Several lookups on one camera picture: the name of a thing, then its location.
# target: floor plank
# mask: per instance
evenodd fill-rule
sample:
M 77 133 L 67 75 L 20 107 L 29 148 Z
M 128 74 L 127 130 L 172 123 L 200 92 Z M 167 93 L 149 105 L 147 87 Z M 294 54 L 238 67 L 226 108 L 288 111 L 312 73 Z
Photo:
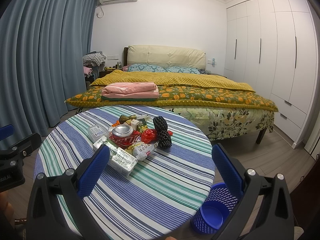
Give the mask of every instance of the floor plank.
M 64 115 L 60 122 L 68 119 L 75 114 L 75 110 Z M 288 184 L 289 191 L 295 189 L 299 184 L 300 178 L 306 176 L 312 166 L 314 159 L 303 147 L 292 149 L 292 147 L 276 132 L 265 133 L 259 145 L 255 144 L 259 132 L 248 133 L 243 136 L 219 140 L 222 146 L 227 150 L 231 157 L 237 158 L 245 168 L 253 168 L 259 175 L 274 177 L 277 173 L 282 173 Z M 11 189 L 9 191 L 9 201 L 15 208 L 15 217 L 22 218 L 26 216 L 28 199 L 33 184 L 33 169 L 38 149 L 32 155 L 24 160 L 23 172 L 26 178 L 25 184 Z M 216 169 L 214 184 L 223 182 L 223 179 Z M 249 232 L 259 207 L 262 202 L 262 196 L 257 198 L 252 214 L 242 232 Z M 183 240 L 206 240 L 211 239 L 211 235 L 199 235 L 190 227 L 190 221 L 177 228 L 169 234 L 176 239 Z

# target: cream leather headboard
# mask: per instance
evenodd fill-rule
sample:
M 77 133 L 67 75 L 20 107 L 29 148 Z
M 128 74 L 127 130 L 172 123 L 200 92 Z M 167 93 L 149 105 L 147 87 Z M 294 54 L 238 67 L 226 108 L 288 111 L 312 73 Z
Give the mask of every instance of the cream leather headboard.
M 155 45 L 129 46 L 127 64 L 157 65 L 163 68 L 181 66 L 205 69 L 205 53 L 187 49 Z

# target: wooden bed leg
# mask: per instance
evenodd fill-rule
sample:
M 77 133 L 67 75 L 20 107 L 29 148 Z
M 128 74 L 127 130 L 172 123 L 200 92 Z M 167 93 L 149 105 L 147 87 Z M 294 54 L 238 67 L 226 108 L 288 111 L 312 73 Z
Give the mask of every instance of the wooden bed leg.
M 266 130 L 267 130 L 267 128 L 265 128 L 265 129 L 263 129 L 263 130 L 260 131 L 260 133 L 259 133 L 259 135 L 258 135 L 258 138 L 257 138 L 257 140 L 256 140 L 256 144 L 260 144 L 260 143 L 261 143 L 262 138 L 263 138 Z

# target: green folded cloth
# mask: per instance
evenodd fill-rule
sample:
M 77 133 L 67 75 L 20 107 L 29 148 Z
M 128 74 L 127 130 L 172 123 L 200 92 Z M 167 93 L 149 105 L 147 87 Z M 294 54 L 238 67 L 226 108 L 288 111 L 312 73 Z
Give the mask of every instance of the green folded cloth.
M 102 99 L 109 100 L 109 101 L 142 101 L 142 102 L 149 102 L 149 101 L 156 101 L 158 98 L 106 98 L 101 96 Z

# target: white wardrobe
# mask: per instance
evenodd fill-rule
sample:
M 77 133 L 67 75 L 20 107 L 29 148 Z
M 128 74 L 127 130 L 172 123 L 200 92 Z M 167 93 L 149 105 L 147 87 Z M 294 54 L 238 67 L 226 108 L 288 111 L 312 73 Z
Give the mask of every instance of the white wardrobe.
M 275 125 L 296 144 L 313 100 L 317 45 L 306 0 L 249 0 L 227 9 L 224 75 L 278 106 Z

